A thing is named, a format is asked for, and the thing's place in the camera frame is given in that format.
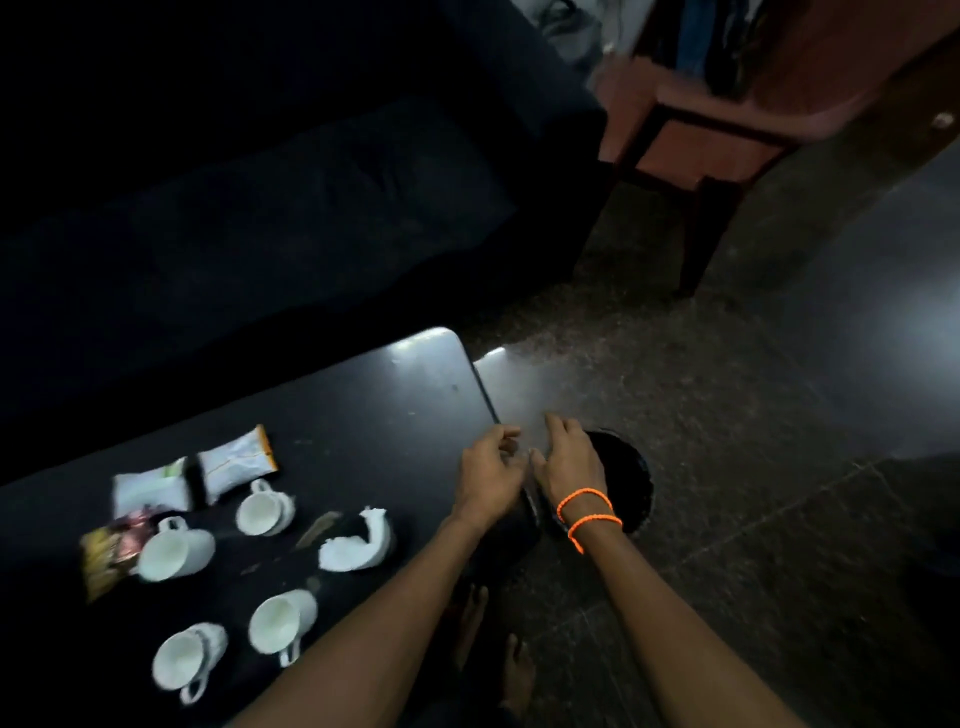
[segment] table surface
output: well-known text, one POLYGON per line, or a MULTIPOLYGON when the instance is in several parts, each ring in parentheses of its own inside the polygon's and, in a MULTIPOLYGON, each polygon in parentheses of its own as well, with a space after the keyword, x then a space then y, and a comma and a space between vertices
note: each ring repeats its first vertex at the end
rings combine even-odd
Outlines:
POLYGON ((315 640, 429 541, 449 513, 461 450, 494 421, 459 339, 435 328, 18 480, 0 489, 3 591, 32 598, 14 599, 18 606, 5 599, 5 636, 41 653, 39 668, 51 680, 62 667, 63 680, 94 686, 104 708, 138 706, 180 723, 229 719, 279 674, 276 656, 256 653, 248 641, 255 607, 318 577, 319 616, 305 642, 315 640), (240 534, 234 515, 249 489, 236 488, 216 506, 185 514, 217 539, 205 570, 159 584, 127 579, 83 607, 78 541, 110 520, 111 477, 220 445, 258 423, 280 466, 272 483, 297 499, 292 526, 273 538, 240 534), (368 505, 388 510, 398 536, 382 567, 325 573, 315 547, 293 550, 320 515, 368 505), (182 709, 175 693, 153 685, 150 664, 165 638, 198 621, 222 623, 229 647, 206 695, 182 709))

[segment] bare foot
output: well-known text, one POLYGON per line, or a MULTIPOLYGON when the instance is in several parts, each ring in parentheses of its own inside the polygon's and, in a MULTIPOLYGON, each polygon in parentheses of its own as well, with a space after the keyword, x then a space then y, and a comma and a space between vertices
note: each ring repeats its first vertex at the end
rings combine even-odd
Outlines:
POLYGON ((476 589, 473 584, 470 584, 467 606, 464 607, 464 613, 460 616, 460 632, 457 634, 456 644, 453 645, 453 664, 461 672, 467 664, 470 648, 473 647, 473 640, 476 639, 477 630, 480 629, 480 622, 483 621, 489 598, 490 592, 487 587, 476 589))
POLYGON ((517 649, 518 643, 516 635, 507 638, 507 654, 503 661, 503 700, 500 706, 513 713, 517 720, 523 720, 534 694, 537 666, 530 656, 527 643, 519 643, 517 649))

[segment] black sofa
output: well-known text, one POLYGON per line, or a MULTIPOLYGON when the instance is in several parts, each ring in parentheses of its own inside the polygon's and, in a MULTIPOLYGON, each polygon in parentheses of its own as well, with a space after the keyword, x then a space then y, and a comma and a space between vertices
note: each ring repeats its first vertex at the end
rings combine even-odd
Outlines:
POLYGON ((606 116, 510 0, 26 4, 11 479, 572 269, 606 116))

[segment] orange bracelet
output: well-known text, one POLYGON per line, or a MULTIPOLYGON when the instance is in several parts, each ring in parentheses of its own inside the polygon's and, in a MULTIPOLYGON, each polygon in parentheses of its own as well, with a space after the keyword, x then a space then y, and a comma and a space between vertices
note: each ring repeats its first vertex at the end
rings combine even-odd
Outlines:
POLYGON ((620 527, 623 527, 623 521, 621 521, 617 516, 608 516, 606 513, 595 513, 592 516, 583 516, 579 521, 570 526, 570 530, 566 532, 566 538, 573 542, 573 545, 577 547, 577 550, 580 553, 584 552, 584 548, 580 546, 580 542, 573 538, 573 532, 577 530, 577 527, 586 523, 587 521, 613 521, 620 524, 620 527))
POLYGON ((567 505, 570 501, 572 501, 577 496, 582 496, 584 493, 593 493, 595 496, 601 497, 607 503, 608 507, 611 510, 613 510, 613 504, 610 502, 610 499, 607 497, 607 494, 601 491, 598 491, 596 488, 581 488, 579 491, 574 491, 569 496, 561 500, 560 503, 557 505, 557 518, 560 519, 560 523, 566 523, 566 521, 564 521, 564 516, 561 513, 561 511, 564 510, 564 506, 567 505))

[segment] white teacup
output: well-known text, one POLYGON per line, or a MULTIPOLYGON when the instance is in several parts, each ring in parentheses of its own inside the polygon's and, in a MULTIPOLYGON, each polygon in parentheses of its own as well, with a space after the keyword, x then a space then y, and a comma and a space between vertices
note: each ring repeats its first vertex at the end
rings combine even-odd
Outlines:
POLYGON ((227 651, 227 630, 200 622, 168 638, 154 656, 154 682, 166 691, 180 691, 180 702, 200 700, 206 682, 227 651))
POLYGON ((275 491, 263 478, 250 484, 252 493, 237 509, 237 528, 248 536, 275 536, 294 519, 297 506, 285 493, 275 491))
POLYGON ((213 534, 190 528, 180 516, 163 519, 158 533, 144 545, 135 572, 144 581, 164 581, 196 573, 213 558, 213 534))
POLYGON ((280 653, 280 666, 300 656, 300 639, 317 620, 317 599, 305 589, 271 596, 250 620, 250 644, 265 655, 280 653))

